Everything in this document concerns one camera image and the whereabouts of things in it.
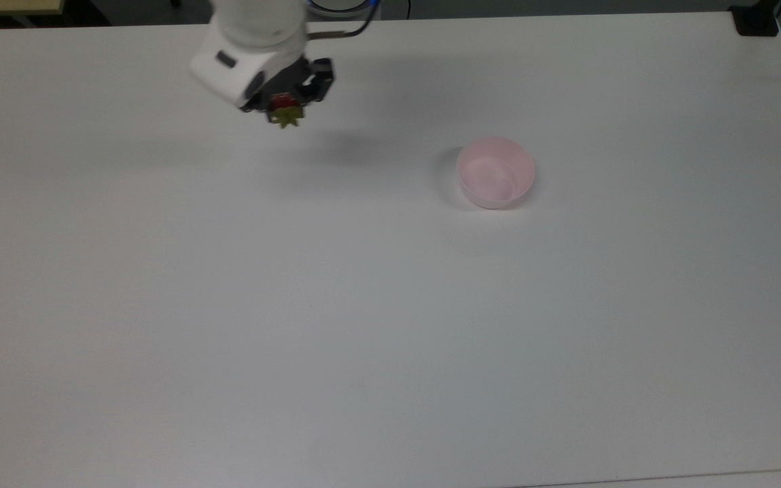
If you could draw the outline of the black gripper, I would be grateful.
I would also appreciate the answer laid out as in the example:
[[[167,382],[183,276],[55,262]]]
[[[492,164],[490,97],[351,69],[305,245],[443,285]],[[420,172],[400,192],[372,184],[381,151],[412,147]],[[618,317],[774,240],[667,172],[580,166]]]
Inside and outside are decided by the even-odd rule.
[[[269,77],[260,89],[243,105],[244,113],[268,113],[273,111],[272,98],[288,94],[298,103],[322,102],[334,85],[335,70],[331,58],[320,58],[309,62],[298,58],[293,64],[282,68]]]

